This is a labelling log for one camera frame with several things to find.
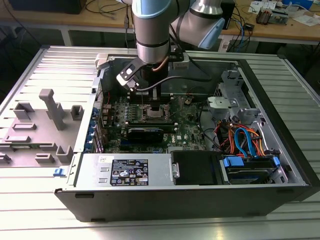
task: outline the motherboard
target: motherboard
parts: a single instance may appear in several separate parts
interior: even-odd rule
[[[170,153],[205,150],[198,122],[198,103],[190,96],[171,96],[159,110],[119,97],[104,105],[105,153]]]

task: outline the metal rail table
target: metal rail table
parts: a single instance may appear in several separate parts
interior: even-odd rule
[[[63,109],[85,108],[100,53],[136,54],[134,50],[51,46],[41,49],[0,105],[0,139],[6,134],[18,102],[45,108],[43,87],[55,92]],[[235,53],[193,52],[234,59]],[[237,54],[246,59],[283,121],[320,177],[319,96],[285,59],[276,55]],[[275,240],[320,238],[320,194],[291,202],[267,216],[110,223],[84,223],[54,196],[65,178],[53,178],[55,167],[0,168],[1,239],[216,239]]]

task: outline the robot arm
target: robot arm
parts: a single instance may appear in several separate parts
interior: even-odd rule
[[[168,76],[170,25],[178,40],[199,48],[210,49],[217,41],[225,20],[221,0],[117,0],[131,4],[138,58],[117,76],[130,91],[138,88],[134,76],[141,70],[149,87]],[[150,99],[159,101],[160,86],[149,91]]]
[[[117,0],[132,4],[138,57],[147,64],[161,63],[170,49],[170,24],[179,39],[210,49],[225,20],[221,0]]]

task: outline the gray robot arm segment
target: gray robot arm segment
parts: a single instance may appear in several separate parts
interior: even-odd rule
[[[221,0],[197,0],[172,23],[178,38],[202,49],[212,48],[225,24],[220,4]]]
[[[170,50],[169,26],[189,7],[189,0],[133,0],[137,51],[142,61],[155,64],[166,58]]]

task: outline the blue latch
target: blue latch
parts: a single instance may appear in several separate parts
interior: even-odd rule
[[[89,122],[89,127],[94,127],[96,125],[95,121],[91,120]]]
[[[95,132],[95,130],[94,130],[92,127],[89,127],[89,128],[88,128],[88,132],[91,133],[91,134],[93,134],[93,133]]]
[[[91,135],[87,135],[86,137],[85,137],[85,140],[86,141],[91,141],[93,139],[93,136],[91,136]]]
[[[91,149],[91,148],[92,148],[92,143],[86,142],[86,143],[84,144],[84,147],[85,147],[86,149]]]
[[[54,177],[65,177],[65,170],[63,168],[57,168],[56,170],[54,170]]]
[[[244,166],[244,161],[240,156],[227,156],[225,159],[223,159],[224,167],[234,167],[234,166]]]
[[[279,167],[280,166],[280,161],[279,161],[279,158],[277,156],[274,156],[273,157],[273,161],[274,161],[274,164]]]
[[[99,115],[99,110],[96,108],[96,107],[94,107],[93,109],[92,109],[92,114],[91,114],[92,116],[95,116],[95,115]]]

